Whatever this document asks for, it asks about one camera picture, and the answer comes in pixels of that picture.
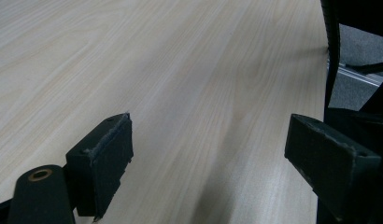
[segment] wooden table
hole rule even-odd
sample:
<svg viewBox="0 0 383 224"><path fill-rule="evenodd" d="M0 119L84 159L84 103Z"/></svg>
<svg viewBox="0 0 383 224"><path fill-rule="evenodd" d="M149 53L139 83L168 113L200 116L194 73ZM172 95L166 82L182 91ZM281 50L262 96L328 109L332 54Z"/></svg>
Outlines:
<svg viewBox="0 0 383 224"><path fill-rule="evenodd" d="M283 155L291 113L322 119L326 59L317 0L0 0L0 202L129 111L100 223L315 223Z"/></svg>

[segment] floor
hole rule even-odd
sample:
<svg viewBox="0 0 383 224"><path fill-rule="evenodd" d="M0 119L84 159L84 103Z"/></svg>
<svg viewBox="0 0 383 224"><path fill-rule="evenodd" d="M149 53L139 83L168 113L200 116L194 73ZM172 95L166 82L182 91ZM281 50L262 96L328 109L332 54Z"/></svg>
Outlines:
<svg viewBox="0 0 383 224"><path fill-rule="evenodd" d="M340 26L340 63L363 65L383 62L383 37ZM360 76L340 66L329 107L359 110L376 91L383 73Z"/></svg>

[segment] black chair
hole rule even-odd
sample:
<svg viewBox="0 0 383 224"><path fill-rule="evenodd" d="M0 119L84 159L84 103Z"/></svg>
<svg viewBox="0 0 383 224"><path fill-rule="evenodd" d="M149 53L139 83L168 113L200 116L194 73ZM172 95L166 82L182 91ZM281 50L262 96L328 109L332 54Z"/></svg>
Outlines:
<svg viewBox="0 0 383 224"><path fill-rule="evenodd" d="M339 24L383 36L383 0L320 0L320 2L328 36L330 60L325 93L325 108L327 108L340 62ZM350 67L365 74L383 72L383 63Z"/></svg>

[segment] table top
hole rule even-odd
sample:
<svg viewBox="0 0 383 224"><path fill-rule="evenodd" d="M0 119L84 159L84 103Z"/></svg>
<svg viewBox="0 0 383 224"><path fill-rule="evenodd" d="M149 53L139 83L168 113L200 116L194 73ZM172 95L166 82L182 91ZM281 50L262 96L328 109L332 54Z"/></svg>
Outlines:
<svg viewBox="0 0 383 224"><path fill-rule="evenodd" d="M322 119L326 59L319 1L0 0L0 202L129 111L99 223L315 223L284 146L291 113Z"/></svg>

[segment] gray carpet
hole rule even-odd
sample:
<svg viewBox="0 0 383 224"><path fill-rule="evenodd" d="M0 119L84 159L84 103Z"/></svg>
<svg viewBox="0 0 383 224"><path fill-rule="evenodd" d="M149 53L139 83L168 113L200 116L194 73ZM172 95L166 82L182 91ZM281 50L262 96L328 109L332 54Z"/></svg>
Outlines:
<svg viewBox="0 0 383 224"><path fill-rule="evenodd" d="M340 63L364 65L383 62L383 37L340 26ZM358 79L337 75L329 107L359 110L377 89Z"/></svg>

